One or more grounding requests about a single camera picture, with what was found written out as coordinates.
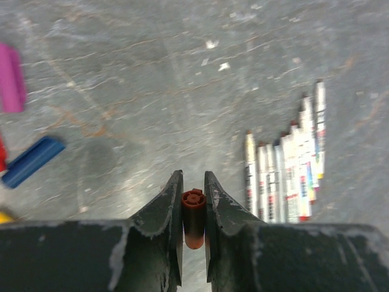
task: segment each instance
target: gray floor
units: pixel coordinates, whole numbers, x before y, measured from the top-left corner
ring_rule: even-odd
[[[6,0],[0,41],[21,51],[29,90],[24,113],[0,114],[11,156],[47,133],[67,142],[0,189],[25,220],[126,218],[177,169],[186,189],[213,170],[243,203],[245,131],[275,139],[322,77],[326,176],[312,220],[389,235],[386,0]],[[181,291],[210,289],[204,255],[184,251]]]

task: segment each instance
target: marker cap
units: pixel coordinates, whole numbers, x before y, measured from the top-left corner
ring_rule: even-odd
[[[9,214],[3,211],[0,211],[0,224],[14,222],[14,221],[15,219],[12,218],[12,216],[10,216]]]
[[[309,217],[308,216],[300,216],[300,222],[308,221]]]
[[[0,137],[0,172],[7,169],[7,164],[5,162],[6,159],[7,159],[7,150],[5,149],[5,146]]]
[[[21,70],[19,53],[0,43],[0,98],[2,111],[20,113],[24,109],[27,91]]]
[[[185,192],[181,197],[185,243],[191,249],[198,249],[204,243],[206,201],[199,189]]]

